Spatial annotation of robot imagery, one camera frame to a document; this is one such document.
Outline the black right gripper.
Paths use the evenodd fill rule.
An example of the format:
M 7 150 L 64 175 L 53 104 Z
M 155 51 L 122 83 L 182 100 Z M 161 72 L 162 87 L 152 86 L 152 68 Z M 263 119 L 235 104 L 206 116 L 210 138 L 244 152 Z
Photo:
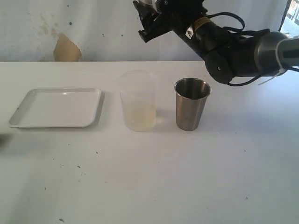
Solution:
M 170 31 L 191 35 L 192 24 L 207 13 L 202 0 L 134 0 L 143 30 L 139 36 L 147 43 Z

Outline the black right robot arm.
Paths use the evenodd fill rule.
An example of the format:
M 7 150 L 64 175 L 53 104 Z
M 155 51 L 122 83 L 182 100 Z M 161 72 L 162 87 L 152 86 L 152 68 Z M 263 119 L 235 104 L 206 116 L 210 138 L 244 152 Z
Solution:
M 269 29 L 220 27 L 200 0 L 135 0 L 144 42 L 174 32 L 205 62 L 211 77 L 232 85 L 235 77 L 254 82 L 299 70 L 299 41 Z

